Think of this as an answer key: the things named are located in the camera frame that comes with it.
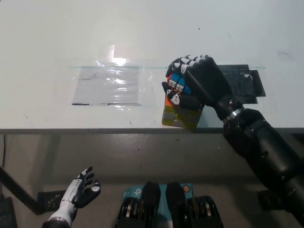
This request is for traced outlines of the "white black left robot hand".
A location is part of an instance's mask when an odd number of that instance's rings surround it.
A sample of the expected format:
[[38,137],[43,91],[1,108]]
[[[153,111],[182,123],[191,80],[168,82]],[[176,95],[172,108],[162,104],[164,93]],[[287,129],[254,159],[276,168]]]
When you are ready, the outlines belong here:
[[98,180],[92,181],[93,167],[83,170],[68,186],[61,202],[68,202],[74,208],[83,208],[93,201],[101,192],[101,184]]

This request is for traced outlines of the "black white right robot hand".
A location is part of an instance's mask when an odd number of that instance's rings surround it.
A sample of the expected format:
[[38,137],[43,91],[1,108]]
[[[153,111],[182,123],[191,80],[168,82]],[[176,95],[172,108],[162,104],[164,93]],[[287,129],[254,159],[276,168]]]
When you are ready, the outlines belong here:
[[162,87],[175,106],[194,111],[212,107],[224,123],[244,110],[222,71],[208,55],[187,55],[174,60],[168,66],[166,78]]

